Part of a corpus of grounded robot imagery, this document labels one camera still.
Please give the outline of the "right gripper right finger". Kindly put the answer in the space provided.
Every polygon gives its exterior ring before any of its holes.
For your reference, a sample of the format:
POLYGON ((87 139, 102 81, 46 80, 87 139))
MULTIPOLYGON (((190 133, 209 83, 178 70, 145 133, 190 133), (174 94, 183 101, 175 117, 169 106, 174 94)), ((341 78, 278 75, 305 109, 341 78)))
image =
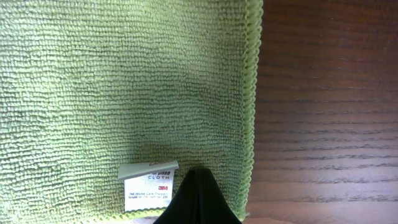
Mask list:
POLYGON ((198 223, 241 224, 229 208, 223 194, 209 169, 196 170, 198 187, 198 223))

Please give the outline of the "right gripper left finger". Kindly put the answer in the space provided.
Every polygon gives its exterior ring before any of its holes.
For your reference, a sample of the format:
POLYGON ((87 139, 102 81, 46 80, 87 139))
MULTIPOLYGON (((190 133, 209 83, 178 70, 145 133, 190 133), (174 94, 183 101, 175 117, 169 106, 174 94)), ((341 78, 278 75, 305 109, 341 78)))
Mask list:
POLYGON ((169 206, 154 224, 196 224, 197 187, 195 171, 190 170, 183 179, 169 206))

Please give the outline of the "light green microfiber cloth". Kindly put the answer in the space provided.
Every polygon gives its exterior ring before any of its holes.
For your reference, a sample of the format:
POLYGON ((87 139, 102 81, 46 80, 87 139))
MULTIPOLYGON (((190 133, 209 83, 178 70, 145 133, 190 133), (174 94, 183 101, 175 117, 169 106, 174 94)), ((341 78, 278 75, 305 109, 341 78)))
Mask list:
POLYGON ((124 211, 121 164, 209 168, 238 219, 254 164, 262 1, 2 1, 1 222, 124 211))

